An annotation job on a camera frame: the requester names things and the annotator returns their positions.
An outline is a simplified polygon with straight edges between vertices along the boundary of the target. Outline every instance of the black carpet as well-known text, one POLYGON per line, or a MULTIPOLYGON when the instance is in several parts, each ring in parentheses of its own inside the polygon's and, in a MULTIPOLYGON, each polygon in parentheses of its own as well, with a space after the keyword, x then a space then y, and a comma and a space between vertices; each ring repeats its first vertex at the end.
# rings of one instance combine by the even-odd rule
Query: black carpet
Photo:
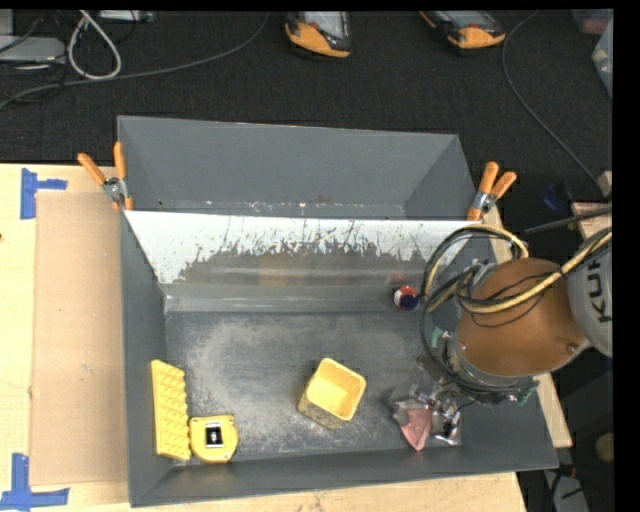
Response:
MULTIPOLYGON (((16 10, 16 34, 39 14, 16 10)), ((87 152, 112 165, 122 114, 454 133, 476 185, 489 160, 518 173, 499 202, 506 228, 532 256, 564 263, 579 233, 524 231, 568 217, 567 198, 604 201, 594 182, 612 169, 613 103, 591 60, 600 36, 581 31, 569 9, 492 14, 506 44, 460 56, 417 11, 352 12, 353 53, 330 62, 292 51, 283 12, 157 11, 152 23, 104 23, 121 41, 115 80, 83 80, 70 67, 0 68, 0 162, 75 164, 87 152), (159 73, 216 54, 226 55, 159 73), (147 76, 127 78, 140 73, 147 76), (61 80, 70 83, 55 85, 61 80)), ((79 19, 78 11, 47 12, 33 35, 66 43, 79 19)), ((76 60, 94 74, 113 66, 95 31, 79 42, 76 60)))

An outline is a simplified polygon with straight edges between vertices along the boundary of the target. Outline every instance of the yellow cup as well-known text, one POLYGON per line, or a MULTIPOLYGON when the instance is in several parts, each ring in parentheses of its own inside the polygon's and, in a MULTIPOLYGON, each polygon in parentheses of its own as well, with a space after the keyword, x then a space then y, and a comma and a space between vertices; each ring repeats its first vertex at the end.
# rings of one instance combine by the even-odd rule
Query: yellow cup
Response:
POLYGON ((338 428, 353 418, 366 386, 362 375, 326 357, 309 380, 298 411, 327 428, 338 428))

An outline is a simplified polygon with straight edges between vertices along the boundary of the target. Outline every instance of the blue tape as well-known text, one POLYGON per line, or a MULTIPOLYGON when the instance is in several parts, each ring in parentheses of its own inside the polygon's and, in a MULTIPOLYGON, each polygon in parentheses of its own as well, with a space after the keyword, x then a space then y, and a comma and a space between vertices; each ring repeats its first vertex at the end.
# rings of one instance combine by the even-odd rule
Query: blue tape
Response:
POLYGON ((36 192, 41 189, 66 190, 65 180, 48 179, 38 181, 38 175, 26 167, 22 168, 22 191, 20 201, 20 218, 33 219, 36 216, 36 192))
POLYGON ((11 490, 3 491, 0 510, 29 512, 32 507, 66 505, 69 488, 51 492, 31 492, 29 487, 29 457, 21 453, 12 455, 11 490))

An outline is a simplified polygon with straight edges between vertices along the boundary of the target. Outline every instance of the shoe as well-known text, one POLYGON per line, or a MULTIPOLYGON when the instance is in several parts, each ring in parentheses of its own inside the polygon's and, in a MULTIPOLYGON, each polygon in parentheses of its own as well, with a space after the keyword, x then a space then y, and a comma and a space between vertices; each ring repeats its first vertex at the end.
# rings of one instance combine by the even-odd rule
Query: shoe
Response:
POLYGON ((351 21, 345 11, 289 11, 284 29, 294 50, 305 56, 351 55, 351 21))
POLYGON ((487 11, 418 11, 429 26, 466 55, 480 48, 500 46, 506 33, 487 11))

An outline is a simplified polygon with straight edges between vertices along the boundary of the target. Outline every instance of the orange clamp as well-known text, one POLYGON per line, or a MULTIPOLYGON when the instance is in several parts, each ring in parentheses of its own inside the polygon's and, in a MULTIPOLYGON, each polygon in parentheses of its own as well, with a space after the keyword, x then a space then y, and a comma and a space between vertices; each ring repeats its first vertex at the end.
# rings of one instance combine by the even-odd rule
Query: orange clamp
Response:
MULTIPOLYGON (((127 177, 127 166, 124 161, 122 142, 120 141, 113 145, 113 161, 116 166, 116 175, 118 176, 118 179, 124 183, 124 180, 127 177)), ((125 210, 133 210, 133 197, 129 196, 128 191, 122 198, 122 205, 125 210)))
POLYGON ((93 158, 86 153, 78 153, 78 162, 87 170, 89 175, 98 185, 102 186, 106 183, 107 178, 105 178, 104 173, 93 161, 93 158))
POLYGON ((518 178, 515 172, 508 171, 496 181, 499 170, 500 167, 496 162, 487 162, 478 192, 467 212, 467 220, 478 221, 482 219, 518 178))

